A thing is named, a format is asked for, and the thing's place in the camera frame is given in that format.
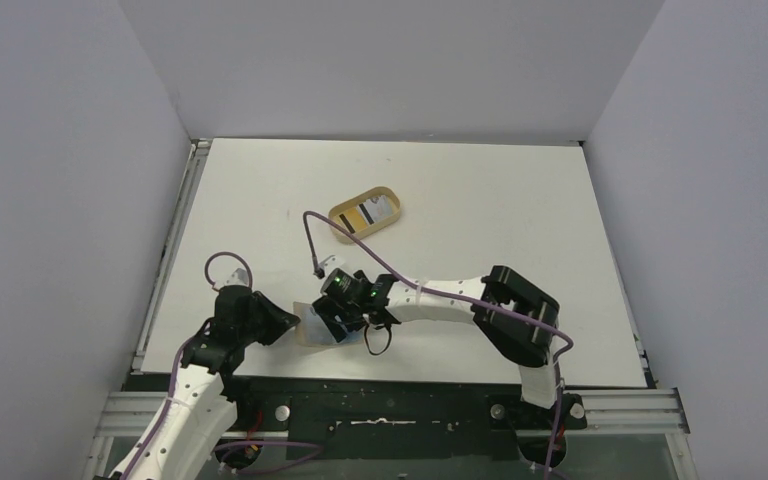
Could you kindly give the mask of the beige leather card holder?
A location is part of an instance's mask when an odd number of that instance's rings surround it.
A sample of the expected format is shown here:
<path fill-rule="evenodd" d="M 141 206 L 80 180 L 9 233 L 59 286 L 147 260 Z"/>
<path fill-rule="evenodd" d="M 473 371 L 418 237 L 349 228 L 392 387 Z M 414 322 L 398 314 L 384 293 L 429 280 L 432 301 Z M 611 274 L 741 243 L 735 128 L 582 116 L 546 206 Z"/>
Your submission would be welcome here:
<path fill-rule="evenodd" d="M 293 312 L 300 319 L 300 323 L 295 327 L 295 339 L 300 345 L 331 348 L 362 341 L 361 331 L 347 332 L 345 329 L 343 332 L 346 337 L 343 340 L 336 340 L 328 329 L 328 324 L 318 316 L 311 304 L 294 302 Z"/>

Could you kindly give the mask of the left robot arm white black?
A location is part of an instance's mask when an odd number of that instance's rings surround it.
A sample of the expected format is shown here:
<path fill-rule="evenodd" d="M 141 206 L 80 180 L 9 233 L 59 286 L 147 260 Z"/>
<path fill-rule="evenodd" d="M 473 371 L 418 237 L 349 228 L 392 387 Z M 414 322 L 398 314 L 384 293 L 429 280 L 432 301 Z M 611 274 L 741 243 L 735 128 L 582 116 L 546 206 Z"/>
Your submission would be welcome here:
<path fill-rule="evenodd" d="M 255 419 L 247 394 L 225 393 L 246 348 L 270 346 L 300 318 L 245 285 L 222 287 L 214 311 L 174 356 L 166 396 L 108 479 L 194 479 L 229 429 Z"/>

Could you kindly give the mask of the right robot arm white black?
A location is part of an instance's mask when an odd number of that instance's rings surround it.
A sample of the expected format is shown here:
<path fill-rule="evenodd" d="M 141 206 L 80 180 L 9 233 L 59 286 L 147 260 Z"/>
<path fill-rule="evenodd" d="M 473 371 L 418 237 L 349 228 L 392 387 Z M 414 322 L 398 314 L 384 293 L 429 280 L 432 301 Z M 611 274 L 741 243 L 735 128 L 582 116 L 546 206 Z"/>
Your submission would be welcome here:
<path fill-rule="evenodd" d="M 413 321 L 475 326 L 521 378 L 522 412 L 546 427 L 562 412 L 552 343 L 559 303 L 513 269 L 496 265 L 485 276 L 454 281 L 409 280 L 393 273 L 330 271 L 312 304 L 334 340 L 366 328 L 391 330 Z"/>

